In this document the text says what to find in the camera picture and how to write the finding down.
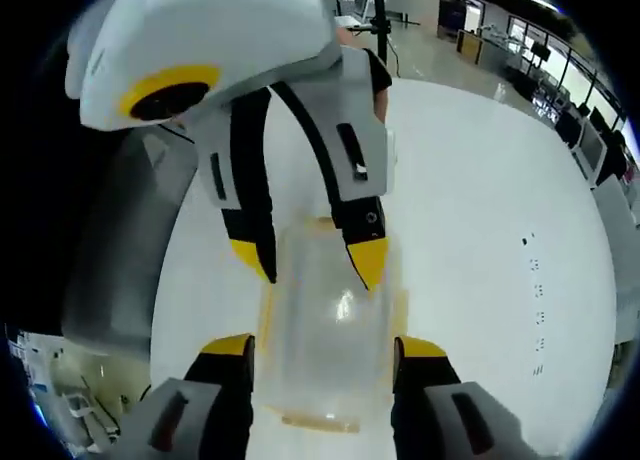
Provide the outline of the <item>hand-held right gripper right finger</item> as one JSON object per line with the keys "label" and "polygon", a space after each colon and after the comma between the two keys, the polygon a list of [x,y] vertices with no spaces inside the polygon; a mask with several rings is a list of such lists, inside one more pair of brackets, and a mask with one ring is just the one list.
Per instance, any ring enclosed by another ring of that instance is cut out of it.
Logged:
{"label": "hand-held right gripper right finger", "polygon": [[398,459],[524,459],[521,423],[493,395],[462,381],[438,345],[394,339],[391,426]]}

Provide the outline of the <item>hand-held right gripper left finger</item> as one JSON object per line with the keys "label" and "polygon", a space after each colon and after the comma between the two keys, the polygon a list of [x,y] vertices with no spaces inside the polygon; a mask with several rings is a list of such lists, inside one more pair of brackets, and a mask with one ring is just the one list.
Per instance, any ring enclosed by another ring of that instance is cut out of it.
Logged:
{"label": "hand-held right gripper left finger", "polygon": [[169,378],[125,418],[119,459],[244,459],[253,423],[255,337],[205,345],[183,378]]}

